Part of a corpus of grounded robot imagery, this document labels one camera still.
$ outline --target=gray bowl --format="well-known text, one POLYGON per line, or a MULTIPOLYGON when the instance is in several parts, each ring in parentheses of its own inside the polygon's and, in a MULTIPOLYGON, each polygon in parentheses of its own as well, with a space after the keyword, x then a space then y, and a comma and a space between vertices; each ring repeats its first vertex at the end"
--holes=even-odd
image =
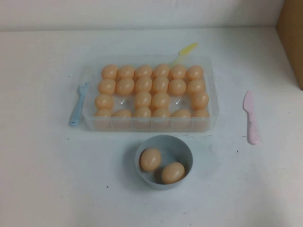
POLYGON ((152 188, 157 190, 167 190, 178 186, 184 181, 193 166, 193 155, 182 140, 168 135, 154 136, 146 140, 138 148, 135 155, 135 164, 138 173, 143 180, 152 188), (140 157, 142 152, 148 148, 157 148, 161 153, 161 164, 154 172, 145 172, 140 167, 140 157), (164 184, 161 179, 161 173, 165 166, 172 162, 180 162, 185 168, 185 177, 172 184, 164 184))

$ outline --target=cardboard box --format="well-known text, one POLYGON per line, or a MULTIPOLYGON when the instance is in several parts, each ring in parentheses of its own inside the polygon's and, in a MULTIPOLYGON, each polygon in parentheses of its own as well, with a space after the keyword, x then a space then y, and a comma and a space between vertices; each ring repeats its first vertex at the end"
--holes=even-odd
POLYGON ((276 28, 303 90, 303 0, 285 0, 276 28))

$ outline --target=blue plastic fork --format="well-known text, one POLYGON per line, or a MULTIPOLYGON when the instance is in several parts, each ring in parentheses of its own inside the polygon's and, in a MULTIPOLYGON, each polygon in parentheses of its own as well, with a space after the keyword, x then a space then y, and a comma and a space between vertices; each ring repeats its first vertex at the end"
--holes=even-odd
POLYGON ((88 84, 88 82, 85 82, 85 84, 81 84, 78 89, 79 100, 74 109, 74 112, 71 115, 70 126, 77 126, 80 123, 83 103, 84 103, 84 99, 85 99, 88 88, 89 88, 89 84, 88 84))

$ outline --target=clear plastic container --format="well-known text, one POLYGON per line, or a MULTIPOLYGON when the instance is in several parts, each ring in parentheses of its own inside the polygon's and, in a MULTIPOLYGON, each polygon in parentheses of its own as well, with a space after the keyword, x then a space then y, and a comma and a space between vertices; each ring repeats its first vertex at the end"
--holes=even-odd
MULTIPOLYGON (((204 70, 205 91, 209 95, 207 110, 210 114, 208 118, 180 119, 180 118, 102 118, 95 117, 96 107, 94 100, 99 95, 98 83, 102 80, 101 71, 108 64, 116 64, 121 67, 126 64, 133 65, 135 68, 140 65, 148 64, 153 68, 158 64, 170 63, 175 56, 163 55, 136 55, 136 56, 105 56, 98 58, 92 64, 92 75, 89 75, 89 90, 87 92, 83 116, 88 127, 93 131, 181 131, 181 132, 204 132, 210 130, 215 125, 219 115, 217 94, 214 83, 212 63, 208 57, 187 56, 181 62, 182 65, 189 68, 192 65, 199 65, 204 70)), ((119 109, 129 109, 134 113, 134 95, 118 96, 113 95, 114 108, 113 113, 119 109)), ((190 107, 190 100, 187 95, 180 97, 171 96, 169 110, 173 113, 177 109, 185 108, 193 112, 190 107)))

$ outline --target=egg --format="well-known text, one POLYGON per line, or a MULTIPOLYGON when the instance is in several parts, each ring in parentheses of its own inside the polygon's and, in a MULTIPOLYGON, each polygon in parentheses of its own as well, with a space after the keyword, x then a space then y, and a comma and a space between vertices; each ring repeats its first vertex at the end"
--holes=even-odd
POLYGON ((167 77, 157 77, 152 83, 152 90, 155 93, 167 92, 169 87, 169 79, 167 77))
POLYGON ((193 118, 193 129, 196 131, 207 131, 210 128, 209 112, 206 109, 199 109, 194 111, 193 118))
POLYGON ((166 118, 170 117, 168 108, 159 108, 152 113, 152 117, 166 118))
POLYGON ((173 79, 169 83, 169 92, 174 96, 181 96, 186 92, 186 83, 182 79, 173 79))
POLYGON ((121 79, 116 86, 118 95, 127 96, 134 90, 134 80, 130 78, 121 79))
POLYGON ((151 77, 152 76, 152 67, 150 65, 142 65, 139 68, 137 68, 135 72, 135 77, 141 78, 141 77, 151 77))
POLYGON ((169 75, 172 79, 184 79, 186 68, 183 65, 176 65, 170 70, 169 75))
POLYGON ((156 170, 161 164, 161 153, 156 148, 146 149, 140 157, 140 166, 145 172, 156 170))
POLYGON ((110 117, 112 111, 110 109, 98 109, 94 116, 98 117, 94 120, 94 126, 96 130, 102 130, 110 125, 110 117))
POLYGON ((111 109, 113 108, 114 101, 112 96, 101 94, 95 98, 95 106, 97 109, 111 109))
POLYGON ((185 168, 179 162, 173 162, 165 166, 162 171, 162 181, 165 184, 176 183, 185 177, 185 168))
POLYGON ((172 121, 173 129, 185 129, 190 126, 190 111, 186 109, 176 110, 171 117, 178 118, 172 121))
POLYGON ((190 118, 191 114, 189 110, 186 109, 179 109, 176 110, 171 117, 181 117, 181 118, 190 118))
POLYGON ((142 117, 142 118, 149 118, 151 117, 152 112, 148 107, 139 107, 138 109, 136 109, 136 111, 134 112, 134 117, 142 117))
POLYGON ((151 106, 155 109, 167 108, 170 103, 170 96, 165 92, 156 93, 151 100, 151 106))
POLYGON ((136 96, 134 97, 134 106, 136 109, 143 106, 149 107, 151 101, 152 101, 151 94, 147 91, 141 91, 137 93, 136 96))
POLYGON ((118 74, 118 67, 116 65, 107 65, 103 68, 101 76, 103 79, 116 79, 118 74))
POLYGON ((135 69, 131 65, 124 65, 118 71, 118 79, 134 78, 135 69))
POLYGON ((201 79, 203 77, 203 68, 198 65, 190 67, 186 72, 186 77, 189 80, 201 79))
POLYGON ((127 129, 131 125, 132 113, 127 109, 117 110, 113 114, 112 124, 114 129, 127 129))
POLYGON ((140 77, 134 89, 137 93, 140 91, 150 92, 152 89, 152 79, 150 77, 140 77))
POLYGON ((98 90, 101 94, 112 95, 116 89, 116 82, 113 79, 103 79, 98 84, 98 90))
POLYGON ((98 109, 95 112, 95 117, 110 117, 112 115, 112 111, 110 109, 98 109))
POLYGON ((152 75, 156 78, 156 77, 168 77, 169 75, 169 65, 168 64, 161 64, 158 65, 152 75))
POLYGON ((209 117, 209 112, 205 109, 199 109, 194 111, 192 117, 202 117, 202 118, 209 117))
POLYGON ((204 109, 209 101, 209 96, 206 92, 196 92, 191 96, 191 106, 194 110, 204 109))
POLYGON ((127 109, 117 110, 113 117, 132 117, 132 113, 127 109))
POLYGON ((169 125, 170 112, 168 108, 156 109, 152 115, 157 119, 153 119, 152 126, 154 129, 164 129, 169 125))
POLYGON ((205 82, 202 79, 194 79, 188 83, 187 92, 189 95, 199 91, 205 91, 205 82))

